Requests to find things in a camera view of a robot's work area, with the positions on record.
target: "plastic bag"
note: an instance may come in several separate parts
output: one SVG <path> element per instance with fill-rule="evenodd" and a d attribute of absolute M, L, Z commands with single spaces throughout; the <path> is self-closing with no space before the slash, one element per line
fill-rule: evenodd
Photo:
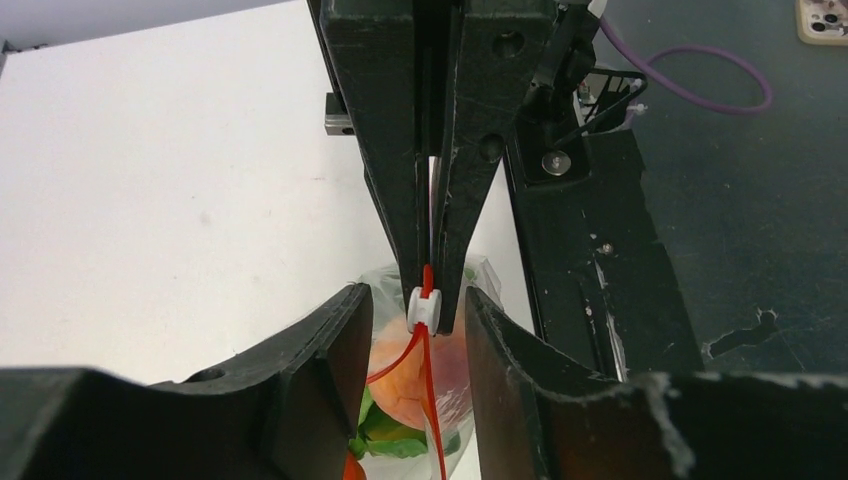
<path fill-rule="evenodd" d="M 468 286 L 478 287 L 499 303 L 500 282 L 488 260 L 468 257 L 453 334 L 422 334 L 411 342 L 413 335 L 407 331 L 397 265 L 368 272 L 359 281 L 371 286 L 374 328 L 358 436 L 351 441 L 350 450 L 361 460 L 369 480 L 441 479 L 437 448 L 437 443 L 441 443 L 447 478 L 474 429 L 465 347 L 465 290 Z M 429 355 L 425 355 L 425 343 L 429 344 Z M 425 368 L 427 356 L 429 376 Z M 428 384 L 433 393 L 430 404 L 435 406 L 435 415 L 429 416 Z M 433 426 L 437 426 L 438 436 Z"/>

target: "wire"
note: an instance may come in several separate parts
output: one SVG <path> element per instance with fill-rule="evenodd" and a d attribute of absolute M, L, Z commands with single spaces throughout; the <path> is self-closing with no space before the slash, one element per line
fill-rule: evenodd
<path fill-rule="evenodd" d="M 606 21 L 605 17 L 601 17 L 601 30 L 604 32 L 604 35 L 607 36 L 610 43 L 616 50 L 618 50 L 624 58 L 626 58 L 630 63 L 636 66 L 639 70 L 645 73 L 652 80 L 662 85 L 663 87 L 670 90 L 672 93 L 677 96 L 683 98 L 684 100 L 693 103 L 701 108 L 705 108 L 707 110 L 711 110 L 717 113 L 723 113 L 725 115 L 753 115 L 757 113 L 762 113 L 768 108 L 771 107 L 772 102 L 774 101 L 774 91 L 769 85 L 766 77 L 760 73 L 753 65 L 748 63 L 745 59 L 734 55 L 731 52 L 726 50 L 722 50 L 716 47 L 707 47 L 703 45 L 681 45 L 678 47 L 672 47 L 667 50 L 663 50 L 647 60 L 642 59 L 639 55 L 633 51 L 630 47 L 627 46 L 616 34 L 613 32 L 612 27 Z M 670 78 L 666 77 L 655 68 L 651 66 L 652 63 L 659 60 L 660 58 L 666 57 L 668 55 L 672 55 L 675 53 L 691 53 L 698 52 L 704 53 L 707 55 L 713 55 L 719 58 L 723 58 L 742 70 L 745 71 L 748 75 L 750 75 L 760 86 L 760 90 L 763 93 L 763 102 L 754 107 L 739 107 L 736 105 L 724 105 L 720 103 L 715 103 L 705 98 L 701 98 L 698 95 L 686 90 L 681 87 Z"/>
<path fill-rule="evenodd" d="M 595 103 L 592 104 L 592 108 L 589 109 L 589 113 L 583 117 L 583 121 L 586 122 L 589 118 L 591 118 L 595 112 L 598 111 L 598 108 L 601 106 L 601 99 L 604 97 L 606 93 L 609 92 L 610 84 L 612 83 L 612 76 L 607 76 L 606 82 L 604 82 L 604 88 L 601 89 L 601 93 L 598 94 L 598 98 L 595 99 Z"/>
<path fill-rule="evenodd" d="M 433 267 L 428 263 L 424 265 L 424 274 L 421 279 L 421 298 L 430 298 L 433 293 Z"/>
<path fill-rule="evenodd" d="M 379 379 L 385 377 L 386 375 L 388 375 L 389 373 L 391 373 L 392 370 L 395 369 L 395 367 L 397 367 L 404 360 L 406 360 L 406 357 L 409 356 L 409 354 L 412 352 L 412 349 L 415 348 L 418 345 L 418 342 L 420 342 L 421 340 L 422 340 L 421 333 L 416 328 L 415 333 L 412 334 L 412 338 L 409 339 L 409 343 L 406 344 L 406 349 L 403 351 L 403 353 L 400 354 L 400 356 L 397 358 L 397 360 L 392 362 L 388 367 L 386 367 L 382 370 L 379 370 L 377 372 L 374 372 L 371 375 L 368 375 L 365 378 L 365 384 L 371 385 L 372 383 L 376 382 L 377 380 L 379 380 Z"/>
<path fill-rule="evenodd" d="M 584 132 L 592 133 L 594 131 L 593 129 L 599 123 L 603 122 L 604 119 L 608 118 L 617 109 L 619 109 L 619 108 L 621 108 L 625 105 L 630 105 L 630 102 L 632 102 L 636 97 L 641 95 L 642 92 L 644 92 L 646 88 L 648 88 L 648 82 L 645 81 L 646 77 L 645 77 L 645 74 L 642 73 L 642 72 L 615 71 L 615 70 L 605 70 L 605 69 L 602 69 L 602 68 L 593 68 L 592 70 L 590 70 L 589 73 L 606 75 L 608 77 L 609 76 L 620 76 L 620 77 L 625 77 L 625 78 L 633 78 L 633 79 L 636 79 L 636 80 L 640 80 L 641 82 L 638 86 L 635 86 L 633 83 L 631 83 L 631 89 L 630 89 L 630 92 L 627 95 L 625 95 L 623 98 L 618 99 L 615 103 L 606 107 L 602 111 L 596 113 L 594 118 L 587 121 L 582 126 L 575 128 L 575 129 L 571 129 L 572 127 L 569 124 L 568 120 L 564 120 L 564 121 L 560 122 L 559 124 L 555 125 L 554 128 L 553 128 L 552 135 L 554 137 L 562 135 L 559 138 L 559 140 L 554 141 L 554 147 L 555 148 L 558 148 L 558 149 L 565 148 L 565 145 L 568 145 L 569 142 L 571 142 L 572 140 L 577 138 L 579 135 L 582 135 Z"/>
<path fill-rule="evenodd" d="M 421 332 L 421 338 L 424 342 L 424 364 L 421 366 L 424 370 L 424 393 L 425 398 L 421 399 L 421 408 L 424 410 L 424 416 L 427 417 L 427 424 L 432 430 L 433 441 L 436 444 L 436 451 L 439 455 L 439 473 L 441 480 L 447 480 L 448 474 L 445 468 L 445 449 L 442 443 L 442 429 L 439 426 L 439 410 L 436 406 L 436 388 L 433 383 L 433 360 L 430 358 L 430 333 L 427 331 L 427 326 L 419 323 L 415 326 L 415 333 Z M 436 472 L 431 472 L 431 477 L 435 477 Z"/>

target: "white surface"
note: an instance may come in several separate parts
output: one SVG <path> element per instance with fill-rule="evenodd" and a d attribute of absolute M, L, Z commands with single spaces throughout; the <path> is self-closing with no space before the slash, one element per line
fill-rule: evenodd
<path fill-rule="evenodd" d="M 16 48 L 78 42 L 285 0 L 0 0 L 0 37 Z"/>
<path fill-rule="evenodd" d="M 300 1 L 10 56 L 0 365 L 182 380 L 392 261 L 328 85 Z M 529 326 L 502 172 L 471 251 Z"/>

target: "peach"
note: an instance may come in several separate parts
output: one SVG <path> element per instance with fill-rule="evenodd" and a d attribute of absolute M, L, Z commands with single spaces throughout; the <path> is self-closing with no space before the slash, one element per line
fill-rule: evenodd
<path fill-rule="evenodd" d="M 465 350 L 465 317 L 457 310 L 454 332 L 431 339 L 430 358 L 433 368 L 433 388 L 442 430 L 456 427 L 471 411 L 471 390 L 468 382 L 468 355 Z M 371 347 L 372 370 L 391 364 L 406 348 L 410 335 L 406 318 L 392 319 L 377 335 Z M 425 417 L 421 398 L 425 395 L 423 344 L 419 343 L 394 370 L 369 385 L 374 402 L 398 422 L 424 430 Z"/>

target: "screw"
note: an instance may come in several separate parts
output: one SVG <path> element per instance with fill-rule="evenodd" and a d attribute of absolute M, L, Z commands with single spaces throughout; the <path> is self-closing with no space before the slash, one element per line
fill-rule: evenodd
<path fill-rule="evenodd" d="M 589 89 L 586 82 L 581 83 L 577 87 L 577 98 L 580 100 L 580 103 L 584 105 L 592 102 L 592 90 Z"/>
<path fill-rule="evenodd" d="M 555 177 L 571 170 L 571 157 L 560 151 L 548 152 L 542 157 L 542 168 Z"/>

